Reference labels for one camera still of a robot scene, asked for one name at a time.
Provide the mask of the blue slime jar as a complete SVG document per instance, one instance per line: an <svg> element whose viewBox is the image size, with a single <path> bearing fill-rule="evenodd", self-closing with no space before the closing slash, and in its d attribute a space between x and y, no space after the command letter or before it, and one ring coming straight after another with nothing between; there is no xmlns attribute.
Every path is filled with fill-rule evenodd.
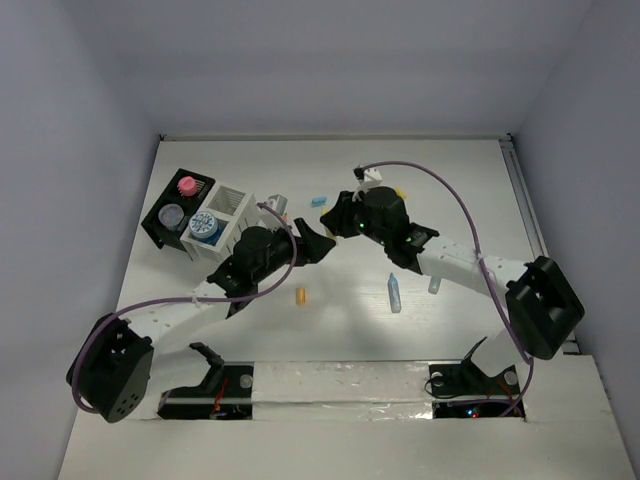
<svg viewBox="0 0 640 480"><path fill-rule="evenodd" d="M190 235L203 243L215 245L221 228L215 215L209 211L199 211L189 220Z"/></svg>

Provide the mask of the clear jar of clips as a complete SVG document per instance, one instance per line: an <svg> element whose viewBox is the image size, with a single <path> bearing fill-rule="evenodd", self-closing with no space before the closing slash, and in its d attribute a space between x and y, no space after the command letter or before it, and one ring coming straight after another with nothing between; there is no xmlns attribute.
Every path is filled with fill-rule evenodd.
<svg viewBox="0 0 640 480"><path fill-rule="evenodd" d="M157 218L166 230L177 231L185 218L185 214L180 205L170 203L160 208Z"/></svg>

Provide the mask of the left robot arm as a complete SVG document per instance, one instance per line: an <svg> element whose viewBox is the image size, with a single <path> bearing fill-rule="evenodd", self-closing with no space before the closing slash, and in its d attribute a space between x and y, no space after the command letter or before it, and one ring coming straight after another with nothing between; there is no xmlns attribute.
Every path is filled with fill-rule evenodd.
<svg viewBox="0 0 640 480"><path fill-rule="evenodd" d="M190 341L190 336L268 295L259 285L279 269L291 272L317 264L335 245L335 240L315 232L301 218L276 230L252 226L192 294L147 300L103 316L67 373L77 406L116 423L143 402L149 387L159 389L161 403L174 392L220 400L229 383L224 361L205 343ZM186 381L175 381L160 370L182 351L204 360L189 367Z"/></svg>

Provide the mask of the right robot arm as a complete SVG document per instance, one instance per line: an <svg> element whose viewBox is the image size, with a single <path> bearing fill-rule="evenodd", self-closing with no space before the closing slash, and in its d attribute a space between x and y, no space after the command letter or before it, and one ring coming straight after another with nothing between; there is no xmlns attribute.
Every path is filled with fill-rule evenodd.
<svg viewBox="0 0 640 480"><path fill-rule="evenodd" d="M482 392L506 368L550 360L585 315L559 265L549 257L530 262L485 256L410 220L404 201L389 187L340 193L320 221L342 238L365 236L381 245L396 266L453 282L491 299L503 329L480 340L462 360L460 379Z"/></svg>

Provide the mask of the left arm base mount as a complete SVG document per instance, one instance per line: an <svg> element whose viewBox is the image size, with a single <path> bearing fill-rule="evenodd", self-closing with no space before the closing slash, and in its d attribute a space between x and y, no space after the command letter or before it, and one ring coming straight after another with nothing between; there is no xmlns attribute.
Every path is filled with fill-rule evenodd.
<svg viewBox="0 0 640 480"><path fill-rule="evenodd" d="M163 420L251 420L253 417L253 363L226 363L204 343L191 343L207 362L208 370L196 386L164 392L157 415Z"/></svg>

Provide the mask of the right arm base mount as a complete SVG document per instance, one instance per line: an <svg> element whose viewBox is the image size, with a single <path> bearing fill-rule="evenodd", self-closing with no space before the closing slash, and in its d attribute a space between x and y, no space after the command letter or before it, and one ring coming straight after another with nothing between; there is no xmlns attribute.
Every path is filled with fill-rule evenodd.
<svg viewBox="0 0 640 480"><path fill-rule="evenodd" d="M432 399L435 419L526 417L516 367L487 376L472 362L485 341L480 340L460 361L429 365L424 391Z"/></svg>

